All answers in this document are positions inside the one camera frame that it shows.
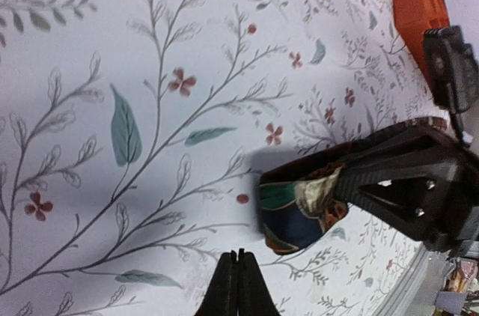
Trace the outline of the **floral table mat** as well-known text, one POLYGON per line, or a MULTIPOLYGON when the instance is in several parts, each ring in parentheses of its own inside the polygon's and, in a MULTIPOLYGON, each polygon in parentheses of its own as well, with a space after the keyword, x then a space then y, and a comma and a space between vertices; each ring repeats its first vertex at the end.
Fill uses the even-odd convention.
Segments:
POLYGON ((276 255, 257 183, 438 113, 392 0, 1 0, 1 313, 192 315, 244 248, 282 315, 384 315, 418 243, 290 206, 276 255))

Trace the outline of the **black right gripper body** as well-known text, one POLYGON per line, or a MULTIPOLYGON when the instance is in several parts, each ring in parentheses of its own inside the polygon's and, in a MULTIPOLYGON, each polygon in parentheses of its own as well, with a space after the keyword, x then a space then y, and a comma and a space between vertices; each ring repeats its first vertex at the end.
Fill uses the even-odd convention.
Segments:
POLYGON ((430 251, 450 256, 478 255, 478 156, 464 145, 453 149, 454 179, 441 186, 434 197, 439 213, 433 217, 423 244, 430 251))

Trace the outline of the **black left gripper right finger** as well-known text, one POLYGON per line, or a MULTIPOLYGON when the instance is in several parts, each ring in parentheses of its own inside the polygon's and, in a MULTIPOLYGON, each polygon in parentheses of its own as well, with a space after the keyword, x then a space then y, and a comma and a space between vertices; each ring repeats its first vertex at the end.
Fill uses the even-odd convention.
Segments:
POLYGON ((280 316, 252 252, 239 250, 237 308, 239 316, 280 316))

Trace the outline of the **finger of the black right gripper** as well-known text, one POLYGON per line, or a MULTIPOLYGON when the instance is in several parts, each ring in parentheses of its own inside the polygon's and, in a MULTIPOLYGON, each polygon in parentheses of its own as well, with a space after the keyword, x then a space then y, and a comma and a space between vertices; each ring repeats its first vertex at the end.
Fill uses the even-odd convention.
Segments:
POLYGON ((440 176, 344 171, 336 198, 354 204, 415 241, 437 231, 437 222, 453 183, 440 176))
POLYGON ((387 127, 261 176, 263 189, 358 188, 384 180, 460 181, 458 143, 436 127, 387 127))

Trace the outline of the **orange compartment tray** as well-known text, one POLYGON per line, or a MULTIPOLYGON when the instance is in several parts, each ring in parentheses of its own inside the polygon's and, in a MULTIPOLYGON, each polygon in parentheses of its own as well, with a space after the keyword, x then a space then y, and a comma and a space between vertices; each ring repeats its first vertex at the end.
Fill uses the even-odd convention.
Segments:
POLYGON ((431 84, 423 49, 424 32, 450 25, 445 0, 393 0, 394 26, 431 84))

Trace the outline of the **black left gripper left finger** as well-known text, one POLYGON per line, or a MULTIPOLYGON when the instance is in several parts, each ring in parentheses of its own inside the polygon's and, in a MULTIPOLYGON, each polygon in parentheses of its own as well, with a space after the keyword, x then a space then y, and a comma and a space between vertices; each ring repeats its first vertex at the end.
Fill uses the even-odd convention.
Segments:
POLYGON ((235 251, 221 255, 207 291, 195 316, 237 315, 238 256, 235 251))

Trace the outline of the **metal front rail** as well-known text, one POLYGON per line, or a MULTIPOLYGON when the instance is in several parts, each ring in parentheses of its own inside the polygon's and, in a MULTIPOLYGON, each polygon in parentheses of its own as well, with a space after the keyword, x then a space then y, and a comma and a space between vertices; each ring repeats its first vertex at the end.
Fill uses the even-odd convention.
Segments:
POLYGON ((373 315, 432 315, 437 293, 449 268, 447 255, 430 252, 420 246, 373 315))

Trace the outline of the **green brown patterned tie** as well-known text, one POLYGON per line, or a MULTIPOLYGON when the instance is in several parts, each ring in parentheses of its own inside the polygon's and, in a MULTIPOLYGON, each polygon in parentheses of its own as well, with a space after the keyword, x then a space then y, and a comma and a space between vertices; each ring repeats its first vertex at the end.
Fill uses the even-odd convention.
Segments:
POLYGON ((259 205, 265 244, 277 255, 289 255, 316 243, 349 212, 347 203, 334 197, 340 173, 346 168, 339 159, 416 126, 444 132, 448 122, 440 117, 413 118, 263 173, 259 205))

